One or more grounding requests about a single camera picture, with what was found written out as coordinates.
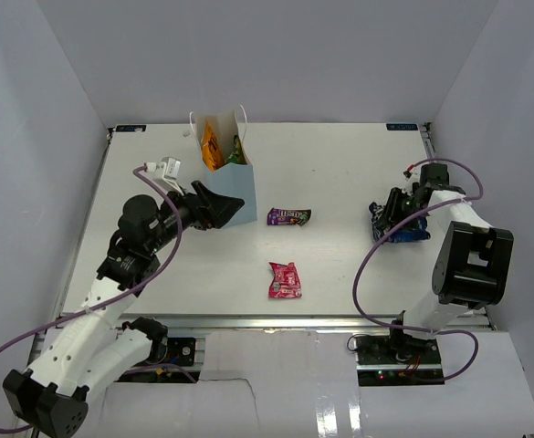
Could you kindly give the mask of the blue snack bag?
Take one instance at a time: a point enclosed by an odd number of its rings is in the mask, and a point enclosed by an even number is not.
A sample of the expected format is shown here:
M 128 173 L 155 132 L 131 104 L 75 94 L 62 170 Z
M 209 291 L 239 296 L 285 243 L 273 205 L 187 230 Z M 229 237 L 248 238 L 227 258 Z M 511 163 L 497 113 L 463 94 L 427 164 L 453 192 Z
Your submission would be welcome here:
M 384 213 L 383 204 L 372 202 L 368 209 L 371 217 L 372 238 L 377 242 L 390 231 L 391 227 L 389 223 L 382 219 Z M 427 220 L 425 217 L 420 217 L 412 220 L 410 223 L 397 230 L 388 239 L 388 242 L 395 244 L 409 243 L 429 240 L 430 238 L 431 235 L 427 231 Z

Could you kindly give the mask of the orange Kettle chips bag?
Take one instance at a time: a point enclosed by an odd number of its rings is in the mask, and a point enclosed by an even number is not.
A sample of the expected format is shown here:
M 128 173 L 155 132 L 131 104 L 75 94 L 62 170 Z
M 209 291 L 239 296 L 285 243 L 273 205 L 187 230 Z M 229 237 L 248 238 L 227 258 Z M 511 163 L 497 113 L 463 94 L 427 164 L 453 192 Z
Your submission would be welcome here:
M 204 125 L 201 153 L 202 160 L 210 172 L 215 172 L 225 165 L 225 159 L 218 144 L 215 131 L 208 121 Z

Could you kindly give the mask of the green yellow Fox's candy bag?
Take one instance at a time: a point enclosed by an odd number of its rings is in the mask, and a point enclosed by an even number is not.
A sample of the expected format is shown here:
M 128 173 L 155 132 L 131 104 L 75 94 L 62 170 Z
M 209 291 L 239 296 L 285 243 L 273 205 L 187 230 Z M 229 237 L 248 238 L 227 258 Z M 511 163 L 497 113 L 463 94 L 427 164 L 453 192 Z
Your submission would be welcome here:
M 239 165 L 246 165 L 246 159 L 243 151 L 242 141 L 238 135 L 233 138 L 234 149 L 225 160 L 226 164 L 233 163 Z

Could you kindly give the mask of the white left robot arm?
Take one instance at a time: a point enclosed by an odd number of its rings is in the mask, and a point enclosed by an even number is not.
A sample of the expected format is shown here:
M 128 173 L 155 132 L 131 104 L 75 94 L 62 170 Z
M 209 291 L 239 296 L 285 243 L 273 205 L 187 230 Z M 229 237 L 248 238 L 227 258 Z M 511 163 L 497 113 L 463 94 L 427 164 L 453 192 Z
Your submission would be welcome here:
M 165 358 L 168 329 L 151 318 L 124 323 L 108 347 L 102 341 L 139 296 L 142 282 L 159 272 L 158 251 L 189 227 L 222 228 L 245 204 L 199 181 L 192 186 L 190 193 L 169 192 L 163 204 L 139 194 L 123 205 L 83 315 L 71 320 L 26 370 L 11 370 L 4 379 L 6 398 L 19 419 L 49 437 L 71 437 L 85 421 L 89 402 L 124 372 Z

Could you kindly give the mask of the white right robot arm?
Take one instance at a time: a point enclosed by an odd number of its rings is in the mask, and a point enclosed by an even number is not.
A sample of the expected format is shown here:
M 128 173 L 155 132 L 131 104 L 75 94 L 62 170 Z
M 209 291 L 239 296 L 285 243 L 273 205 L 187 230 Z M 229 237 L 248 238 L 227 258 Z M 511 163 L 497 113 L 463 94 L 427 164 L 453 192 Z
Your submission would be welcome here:
M 466 192 L 451 184 L 447 164 L 422 160 L 404 176 L 408 187 L 394 187 L 386 203 L 369 206 L 373 239 L 425 241 L 431 236 L 430 221 L 441 227 L 445 237 L 430 291 L 393 321 L 386 350 L 400 364 L 431 350 L 436 334 L 453 319 L 501 301 L 514 244 L 509 230 L 481 218 Z

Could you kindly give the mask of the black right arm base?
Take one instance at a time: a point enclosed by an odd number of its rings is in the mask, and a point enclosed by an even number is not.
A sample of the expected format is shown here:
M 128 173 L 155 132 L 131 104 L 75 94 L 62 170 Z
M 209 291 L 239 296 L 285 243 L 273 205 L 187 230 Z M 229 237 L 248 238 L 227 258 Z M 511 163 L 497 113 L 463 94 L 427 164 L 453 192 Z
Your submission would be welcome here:
M 355 334 L 346 342 L 355 356 L 358 383 L 365 387 L 441 385 L 445 377 L 435 340 L 426 347 L 398 352 L 388 336 Z

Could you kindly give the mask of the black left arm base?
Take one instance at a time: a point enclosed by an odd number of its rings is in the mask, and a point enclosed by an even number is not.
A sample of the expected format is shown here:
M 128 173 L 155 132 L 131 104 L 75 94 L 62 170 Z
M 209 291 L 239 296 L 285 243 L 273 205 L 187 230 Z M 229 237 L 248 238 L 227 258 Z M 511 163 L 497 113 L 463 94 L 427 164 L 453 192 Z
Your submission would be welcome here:
M 168 338 L 163 359 L 146 360 L 127 371 L 119 382 L 130 383 L 197 383 L 195 370 L 196 339 Z

